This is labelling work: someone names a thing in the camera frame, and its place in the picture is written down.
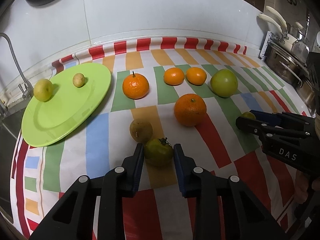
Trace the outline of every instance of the metal spatula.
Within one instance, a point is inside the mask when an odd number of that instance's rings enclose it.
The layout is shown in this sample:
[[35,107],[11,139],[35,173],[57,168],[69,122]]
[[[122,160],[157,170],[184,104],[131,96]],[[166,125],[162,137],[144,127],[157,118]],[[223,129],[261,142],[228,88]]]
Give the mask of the metal spatula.
[[306,38],[307,38],[307,32],[309,28],[309,22],[310,22],[310,15],[309,10],[307,8],[307,25],[306,25],[306,31],[304,33],[304,36],[302,37],[302,40],[296,40],[292,44],[291,53],[297,57],[298,60],[300,60],[303,63],[306,63],[307,57],[309,54],[309,47],[306,45]]

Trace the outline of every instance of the oval green plate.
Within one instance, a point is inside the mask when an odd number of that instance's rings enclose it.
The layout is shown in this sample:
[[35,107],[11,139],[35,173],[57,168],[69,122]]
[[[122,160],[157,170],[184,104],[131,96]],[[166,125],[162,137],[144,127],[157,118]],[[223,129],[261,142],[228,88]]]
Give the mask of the oval green plate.
[[[82,73],[85,85],[77,88],[72,79]],[[104,65],[84,63],[68,68],[50,79],[54,86],[46,102],[31,98],[22,119],[22,136],[33,147],[59,141],[76,129],[105,97],[111,73]]]

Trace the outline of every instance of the orange fruit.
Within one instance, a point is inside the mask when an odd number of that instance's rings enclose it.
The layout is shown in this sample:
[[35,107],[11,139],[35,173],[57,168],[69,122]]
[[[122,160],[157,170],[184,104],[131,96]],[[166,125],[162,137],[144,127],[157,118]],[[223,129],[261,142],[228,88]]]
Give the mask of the orange fruit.
[[195,126],[202,122],[207,113],[203,99],[196,94],[186,94],[180,97],[174,105],[174,116],[185,126]]
[[143,98],[149,91],[149,82],[145,76],[132,71],[132,74],[123,80],[122,91],[129,98]]
[[191,84],[201,86],[207,79],[207,73],[199,67],[188,68],[187,79]]
[[184,81],[184,72],[177,67],[169,68],[164,72],[163,79],[168,85],[180,85]]

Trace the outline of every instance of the human hand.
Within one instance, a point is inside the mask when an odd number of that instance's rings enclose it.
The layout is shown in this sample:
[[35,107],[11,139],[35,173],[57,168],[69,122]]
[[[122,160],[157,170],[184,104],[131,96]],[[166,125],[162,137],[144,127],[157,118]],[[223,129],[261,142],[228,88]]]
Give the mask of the human hand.
[[[295,188],[294,199],[297,203],[302,204],[307,200],[308,186],[309,186],[309,179],[303,174],[303,172],[297,170],[296,181],[294,185],[294,188]],[[320,178],[317,178],[312,182],[312,189],[315,191],[320,191]]]

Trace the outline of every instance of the white knife handle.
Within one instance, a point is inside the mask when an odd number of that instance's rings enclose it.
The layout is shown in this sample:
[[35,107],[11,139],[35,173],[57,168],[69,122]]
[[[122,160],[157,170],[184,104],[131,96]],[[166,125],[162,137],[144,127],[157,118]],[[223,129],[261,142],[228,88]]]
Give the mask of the white knife handle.
[[275,9],[273,9],[272,7],[270,6],[266,6],[266,9],[273,13],[281,22],[282,26],[287,29],[287,23],[285,22],[284,18],[280,15],[280,13],[278,13]]
[[266,22],[269,22],[269,23],[272,23],[276,26],[276,28],[278,29],[279,33],[282,34],[282,30],[281,30],[281,27],[280,25],[274,20],[272,19],[271,17],[267,16],[267,15],[264,15],[264,14],[259,14],[258,17]]
[[296,22],[296,26],[298,27],[299,30],[301,31],[303,30],[303,26],[300,23]]

